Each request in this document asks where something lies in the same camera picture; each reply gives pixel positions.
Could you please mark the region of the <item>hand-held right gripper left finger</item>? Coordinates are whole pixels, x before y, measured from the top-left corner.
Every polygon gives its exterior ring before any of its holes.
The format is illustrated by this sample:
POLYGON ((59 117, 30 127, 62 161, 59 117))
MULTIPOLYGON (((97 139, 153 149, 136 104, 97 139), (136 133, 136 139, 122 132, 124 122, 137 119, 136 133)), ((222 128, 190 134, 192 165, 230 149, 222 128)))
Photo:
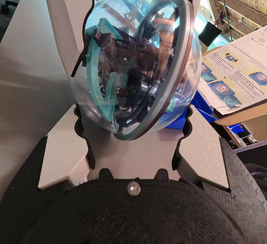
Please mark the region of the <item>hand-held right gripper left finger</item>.
POLYGON ((62 181, 68 181, 71 186, 88 181, 94 156, 83 131, 79 106, 74 104, 47 134, 39 189, 62 181))

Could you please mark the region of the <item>brown cardboard board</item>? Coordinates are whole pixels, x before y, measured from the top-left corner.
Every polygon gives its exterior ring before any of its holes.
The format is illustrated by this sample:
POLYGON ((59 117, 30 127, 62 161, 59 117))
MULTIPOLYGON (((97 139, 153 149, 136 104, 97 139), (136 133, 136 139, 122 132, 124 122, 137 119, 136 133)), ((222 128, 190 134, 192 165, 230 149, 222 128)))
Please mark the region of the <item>brown cardboard board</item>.
POLYGON ((266 63, 234 44, 203 56, 198 89, 215 110, 219 125, 266 114, 266 63))

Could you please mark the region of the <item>black office chair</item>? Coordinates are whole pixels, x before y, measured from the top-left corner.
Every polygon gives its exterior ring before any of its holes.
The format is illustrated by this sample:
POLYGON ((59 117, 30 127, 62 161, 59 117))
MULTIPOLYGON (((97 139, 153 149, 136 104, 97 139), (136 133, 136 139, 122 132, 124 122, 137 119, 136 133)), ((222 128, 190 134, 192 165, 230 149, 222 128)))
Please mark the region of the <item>black office chair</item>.
POLYGON ((5 15, 10 15, 10 8, 9 6, 17 7, 18 3, 17 2, 12 2, 12 1, 5 1, 4 4, 1 6, 1 12, 5 15))

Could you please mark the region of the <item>printed instruction sheet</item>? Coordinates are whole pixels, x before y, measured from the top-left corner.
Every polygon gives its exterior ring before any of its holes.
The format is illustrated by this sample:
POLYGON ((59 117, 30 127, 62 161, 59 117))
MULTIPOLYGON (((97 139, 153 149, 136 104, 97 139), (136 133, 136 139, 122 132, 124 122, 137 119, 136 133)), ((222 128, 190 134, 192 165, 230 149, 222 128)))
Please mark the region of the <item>printed instruction sheet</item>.
POLYGON ((203 56, 198 90, 219 118, 266 103, 267 27, 203 56))

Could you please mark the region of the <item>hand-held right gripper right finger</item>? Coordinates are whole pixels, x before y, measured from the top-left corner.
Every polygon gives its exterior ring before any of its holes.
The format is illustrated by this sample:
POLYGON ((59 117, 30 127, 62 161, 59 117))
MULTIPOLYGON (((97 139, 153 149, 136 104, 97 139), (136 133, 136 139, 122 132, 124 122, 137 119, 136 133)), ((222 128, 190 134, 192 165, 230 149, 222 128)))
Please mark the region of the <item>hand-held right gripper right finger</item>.
POLYGON ((182 133, 184 136, 172 158, 172 169, 194 184, 206 182, 229 189, 220 136, 193 105, 188 106, 182 133))

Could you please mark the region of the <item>clear acrylic holder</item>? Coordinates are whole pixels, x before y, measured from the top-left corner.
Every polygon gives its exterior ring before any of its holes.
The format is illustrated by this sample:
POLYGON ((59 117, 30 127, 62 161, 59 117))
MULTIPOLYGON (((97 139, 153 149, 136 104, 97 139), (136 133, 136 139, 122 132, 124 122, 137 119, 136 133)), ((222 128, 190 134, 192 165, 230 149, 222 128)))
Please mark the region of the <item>clear acrylic holder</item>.
POLYGON ((244 123, 230 125, 227 126, 227 128, 238 140, 248 138, 253 134, 252 131, 244 123))

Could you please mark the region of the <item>black panel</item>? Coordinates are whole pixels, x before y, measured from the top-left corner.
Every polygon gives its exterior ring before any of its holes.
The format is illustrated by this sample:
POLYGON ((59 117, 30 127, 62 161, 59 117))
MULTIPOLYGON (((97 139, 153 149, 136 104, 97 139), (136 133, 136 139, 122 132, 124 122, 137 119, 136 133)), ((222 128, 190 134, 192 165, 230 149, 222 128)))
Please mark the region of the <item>black panel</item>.
POLYGON ((199 34, 199 40, 206 46, 209 47, 211 43, 222 33, 222 30, 217 28, 211 22, 207 22, 202 32, 199 34))

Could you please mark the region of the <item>blue plastic bin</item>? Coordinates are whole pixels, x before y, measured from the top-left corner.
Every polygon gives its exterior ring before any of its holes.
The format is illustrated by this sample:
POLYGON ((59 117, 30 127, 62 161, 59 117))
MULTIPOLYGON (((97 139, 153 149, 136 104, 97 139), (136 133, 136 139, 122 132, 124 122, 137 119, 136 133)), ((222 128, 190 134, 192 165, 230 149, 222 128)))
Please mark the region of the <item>blue plastic bin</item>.
MULTIPOLYGON (((201 113, 208 123, 218 120, 212 115, 213 110, 198 91, 196 91, 193 99, 191 100, 191 105, 193 105, 201 113)), ((165 128, 182 130, 185 125, 187 110, 188 109, 186 109, 180 117, 165 128)))

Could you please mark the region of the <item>dark printed cardboard box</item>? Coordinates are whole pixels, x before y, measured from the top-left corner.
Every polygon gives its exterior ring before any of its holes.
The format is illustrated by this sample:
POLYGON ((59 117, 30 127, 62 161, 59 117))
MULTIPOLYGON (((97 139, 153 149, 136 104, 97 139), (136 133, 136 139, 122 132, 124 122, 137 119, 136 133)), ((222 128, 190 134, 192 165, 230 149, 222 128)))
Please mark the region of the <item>dark printed cardboard box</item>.
POLYGON ((267 199, 267 140, 234 149, 267 199))

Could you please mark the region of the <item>clear maze ball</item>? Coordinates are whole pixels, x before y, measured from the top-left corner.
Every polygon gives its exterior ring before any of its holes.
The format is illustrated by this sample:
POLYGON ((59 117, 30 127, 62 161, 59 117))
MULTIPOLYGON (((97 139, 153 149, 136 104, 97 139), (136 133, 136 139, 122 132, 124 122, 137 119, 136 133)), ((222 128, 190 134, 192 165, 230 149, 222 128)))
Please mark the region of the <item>clear maze ball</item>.
POLYGON ((99 0, 69 84, 82 113, 121 141, 174 122, 201 77, 189 0, 99 0))

